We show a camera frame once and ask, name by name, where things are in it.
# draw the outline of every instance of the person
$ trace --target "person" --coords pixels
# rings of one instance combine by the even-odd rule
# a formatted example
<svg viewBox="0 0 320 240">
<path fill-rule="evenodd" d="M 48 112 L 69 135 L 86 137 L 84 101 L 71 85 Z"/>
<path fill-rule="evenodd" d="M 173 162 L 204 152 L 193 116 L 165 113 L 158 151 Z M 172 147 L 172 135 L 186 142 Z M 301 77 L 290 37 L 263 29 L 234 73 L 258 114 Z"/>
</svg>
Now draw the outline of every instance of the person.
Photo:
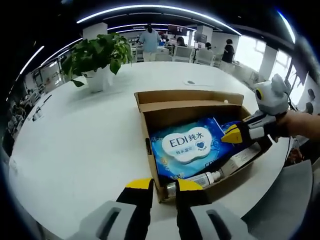
<svg viewBox="0 0 320 240">
<path fill-rule="evenodd" d="M 224 47 L 224 51 L 221 59 L 221 66 L 220 66 L 220 69 L 222 71 L 229 74 L 232 72 L 232 69 L 233 69 L 233 66 L 231 64 L 235 55 L 235 49 L 232 46 L 232 44 L 233 42 L 231 39 L 226 40 L 226 45 Z"/>
<path fill-rule="evenodd" d="M 169 41 L 170 41 L 170 40 L 167 38 L 167 39 L 165 40 L 165 44 L 164 44 L 164 45 L 165 45 L 165 46 L 169 46 L 169 45 L 170 45 L 170 44 L 169 44 Z"/>
<path fill-rule="evenodd" d="M 319 115 L 289 110 L 282 118 L 277 120 L 277 124 L 284 127 L 291 137 L 301 135 L 311 140 L 320 140 Z"/>
<path fill-rule="evenodd" d="M 182 36 L 179 36 L 177 39 L 176 39 L 176 44 L 178 46 L 181 46 L 181 47 L 186 47 L 187 45 L 185 44 L 185 40 Z"/>
<path fill-rule="evenodd" d="M 210 43 L 210 42 L 206 42 L 206 43 L 205 43 L 205 48 L 206 48 L 207 50 L 210 50 L 210 49 L 211 49 L 211 43 Z"/>
<path fill-rule="evenodd" d="M 146 30 L 141 34 L 139 42 L 143 43 L 143 61 L 154 62 L 158 44 L 161 38 L 157 31 L 153 30 L 150 24 L 146 26 Z"/>
</svg>

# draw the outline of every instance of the cardboard box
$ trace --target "cardboard box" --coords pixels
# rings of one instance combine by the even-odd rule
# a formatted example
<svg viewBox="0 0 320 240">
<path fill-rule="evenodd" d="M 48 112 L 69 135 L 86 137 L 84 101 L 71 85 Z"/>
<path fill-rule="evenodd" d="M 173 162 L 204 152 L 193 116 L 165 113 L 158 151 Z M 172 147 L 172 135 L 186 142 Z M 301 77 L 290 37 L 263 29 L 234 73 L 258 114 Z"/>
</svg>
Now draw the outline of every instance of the cardboard box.
<svg viewBox="0 0 320 240">
<path fill-rule="evenodd" d="M 250 115 L 242 106 L 244 96 L 235 93 L 203 90 L 159 90 L 136 92 L 134 96 L 140 111 L 149 167 L 154 178 L 159 202 L 167 200 L 167 193 L 165 186 L 160 184 L 158 178 L 156 159 L 150 142 L 151 133 L 167 127 L 195 122 L 207 116 L 214 116 L 219 122 L 219 116 L 223 117 L 224 120 L 230 117 L 230 121 L 234 121 L 242 120 Z M 266 152 L 272 145 L 267 136 L 261 138 L 258 144 L 261 151 L 257 152 L 237 172 Z"/>
</svg>

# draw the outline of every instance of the ceiling light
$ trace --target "ceiling light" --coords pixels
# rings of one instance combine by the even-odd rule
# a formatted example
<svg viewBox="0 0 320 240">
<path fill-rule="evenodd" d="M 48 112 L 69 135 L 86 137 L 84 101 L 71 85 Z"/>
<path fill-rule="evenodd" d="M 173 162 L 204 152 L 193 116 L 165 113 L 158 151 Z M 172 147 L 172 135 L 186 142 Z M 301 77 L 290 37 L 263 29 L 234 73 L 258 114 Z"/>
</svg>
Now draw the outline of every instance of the ceiling light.
<svg viewBox="0 0 320 240">
<path fill-rule="evenodd" d="M 48 57 L 43 63 L 41 63 L 40 67 L 42 67 L 42 66 L 43 66 L 48 60 L 50 60 L 54 55 L 56 55 L 57 53 L 59 53 L 59 52 L 62 51 L 63 49 L 69 47 L 70 45 L 72 45 L 72 44 L 74 44 L 74 43 L 76 43 L 76 42 L 78 42 L 78 41 L 80 41 L 80 40 L 82 40 L 82 39 L 83 39 L 83 38 L 81 37 L 81 38 L 79 38 L 79 39 L 77 39 L 77 40 L 69 43 L 68 45 L 64 46 L 63 48 L 59 49 L 59 50 L 56 51 L 54 54 L 52 54 L 50 57 Z"/>
<path fill-rule="evenodd" d="M 101 14 L 106 14 L 106 13 L 110 13 L 110 12 L 114 12 L 114 11 L 118 11 L 118 10 L 135 9 L 135 8 L 161 8 L 161 9 L 172 9 L 172 10 L 183 11 L 183 12 L 186 12 L 186 13 L 190 13 L 190 14 L 193 14 L 193 15 L 198 15 L 200 17 L 209 19 L 209 20 L 211 20 L 211 21 L 213 21 L 213 22 L 215 22 L 217 24 L 220 24 L 220 25 L 232 30 L 233 32 L 235 32 L 236 34 L 241 36 L 240 32 L 238 32 L 237 30 L 233 29 L 232 27 L 228 26 L 227 24 L 225 24 L 225 23 L 223 23 L 223 22 L 221 22 L 221 21 L 219 21 L 219 20 L 217 20 L 217 19 L 215 19 L 213 17 L 204 15 L 204 14 L 196 12 L 196 11 L 188 10 L 188 9 L 185 9 L 185 8 L 180 8 L 180 7 L 175 7 L 175 6 L 167 6 L 167 5 L 141 4 L 141 5 L 120 6 L 120 7 L 107 9 L 107 10 L 100 11 L 100 12 L 97 12 L 95 14 L 86 16 L 86 17 L 78 20 L 76 23 L 77 24 L 82 23 L 82 22 L 84 22 L 84 21 L 86 21 L 88 19 L 94 18 L 94 17 L 99 16 Z"/>
<path fill-rule="evenodd" d="M 63 54 L 67 53 L 68 51 L 70 51 L 70 49 L 65 50 L 64 52 L 60 53 L 60 54 L 58 55 L 58 57 L 60 57 L 60 56 L 62 56 Z"/>
<path fill-rule="evenodd" d="M 53 66 L 56 65 L 56 64 L 57 64 L 57 62 L 54 61 L 53 63 L 50 64 L 49 68 L 53 67 Z"/>
<path fill-rule="evenodd" d="M 217 26 L 213 26 L 207 22 L 200 21 L 198 19 L 194 19 L 192 17 L 186 17 L 186 16 L 181 16 L 181 15 L 176 15 L 176 14 L 169 14 L 169 13 L 157 13 L 157 12 L 134 12 L 134 13 L 129 13 L 129 14 L 121 14 L 121 15 L 116 15 L 116 16 L 110 16 L 107 18 L 104 18 L 103 20 L 107 19 L 113 19 L 113 18 L 118 18 L 118 17 L 123 17 L 123 16 L 131 16 L 131 15 L 141 15 L 141 14 L 154 14 L 154 15 L 166 15 L 166 16 L 173 16 L 173 17 L 178 17 L 178 18 L 183 18 L 183 19 L 188 19 L 188 20 L 193 20 L 194 22 L 202 23 L 204 25 L 210 26 L 213 29 L 219 29 Z"/>
<path fill-rule="evenodd" d="M 144 31 L 145 29 L 130 29 L 130 30 L 123 30 L 123 31 L 117 31 L 117 34 L 120 33 L 125 33 L 125 32 L 132 32 L 132 31 Z M 157 31 L 168 31 L 168 29 L 164 29 L 164 28 L 154 28 L 153 30 L 157 30 Z"/>
<path fill-rule="evenodd" d="M 29 63 L 37 56 L 38 53 L 40 53 L 40 51 L 41 51 L 42 49 L 44 49 L 44 47 L 45 47 L 45 46 L 40 47 L 40 48 L 38 49 L 38 51 L 36 51 L 36 52 L 33 54 L 33 56 L 26 62 L 26 64 L 24 65 L 24 67 L 21 69 L 19 75 L 21 75 L 21 74 L 24 72 L 24 70 L 25 70 L 26 67 L 29 65 Z"/>
<path fill-rule="evenodd" d="M 148 25 L 147 23 L 140 23 L 140 24 L 129 24 L 129 25 L 122 25 L 122 26 L 115 26 L 115 27 L 110 27 L 108 28 L 108 30 L 113 30 L 113 29 L 119 29 L 119 28 L 125 28 L 125 27 L 133 27 L 133 26 L 146 26 Z M 165 24 L 165 23 L 151 23 L 151 25 L 158 25 L 158 26 L 168 26 L 169 24 Z M 184 27 L 184 26 L 180 26 L 180 25 L 174 25 L 174 24 L 170 24 L 173 26 L 178 26 L 178 27 Z M 197 29 L 194 28 L 190 28 L 185 26 L 185 28 L 192 30 L 192 31 L 197 31 Z"/>
<path fill-rule="evenodd" d="M 280 17 L 282 18 L 283 22 L 284 22 L 284 25 L 286 26 L 286 28 L 288 29 L 289 31 L 289 34 L 290 34 L 290 37 L 292 39 L 292 42 L 295 44 L 296 43 L 296 36 L 294 34 L 294 31 L 292 30 L 288 20 L 281 14 L 281 12 L 277 11 L 278 14 L 280 15 Z"/>
<path fill-rule="evenodd" d="M 122 25 L 122 26 L 115 26 L 115 27 L 108 28 L 108 30 L 124 28 L 124 27 L 132 27 L 132 26 L 141 26 L 141 25 L 148 25 L 148 24 L 147 23 L 140 23 L 140 24 L 129 24 L 129 25 Z"/>
</svg>

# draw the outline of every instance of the white flower pot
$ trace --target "white flower pot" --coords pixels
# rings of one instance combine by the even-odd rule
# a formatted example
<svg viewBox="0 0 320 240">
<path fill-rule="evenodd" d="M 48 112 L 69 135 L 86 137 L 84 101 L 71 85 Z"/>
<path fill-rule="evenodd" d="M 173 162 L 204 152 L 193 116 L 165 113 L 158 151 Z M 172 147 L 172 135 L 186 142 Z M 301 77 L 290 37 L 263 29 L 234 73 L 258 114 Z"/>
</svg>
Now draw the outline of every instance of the white flower pot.
<svg viewBox="0 0 320 240">
<path fill-rule="evenodd" d="M 105 68 L 98 68 L 96 72 L 86 72 L 86 81 L 89 89 L 92 93 L 98 93 L 105 91 L 109 86 L 113 84 L 114 74 L 110 71 L 110 66 L 107 65 Z"/>
</svg>

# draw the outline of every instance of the table surface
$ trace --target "table surface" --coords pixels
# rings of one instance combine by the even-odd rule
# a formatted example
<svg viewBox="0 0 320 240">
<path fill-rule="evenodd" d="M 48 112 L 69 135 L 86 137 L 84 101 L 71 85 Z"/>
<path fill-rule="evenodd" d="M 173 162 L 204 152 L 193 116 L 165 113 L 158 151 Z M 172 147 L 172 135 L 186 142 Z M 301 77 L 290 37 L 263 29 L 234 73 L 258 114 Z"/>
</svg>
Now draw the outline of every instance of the table surface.
<svg viewBox="0 0 320 240">
<path fill-rule="evenodd" d="M 134 92 L 171 89 L 240 93 L 249 112 L 258 109 L 254 93 L 234 77 L 192 63 L 126 64 L 110 88 L 95 94 L 87 85 L 63 84 L 49 93 L 42 118 L 24 122 L 14 144 L 9 182 L 21 205 L 46 229 L 66 239 L 88 214 L 116 200 L 127 183 L 150 177 Z M 280 139 L 250 167 L 218 184 L 211 199 L 242 217 L 277 178 L 287 149 L 288 139 Z M 153 194 L 147 239 L 180 239 L 175 206 L 159 204 Z"/>
</svg>

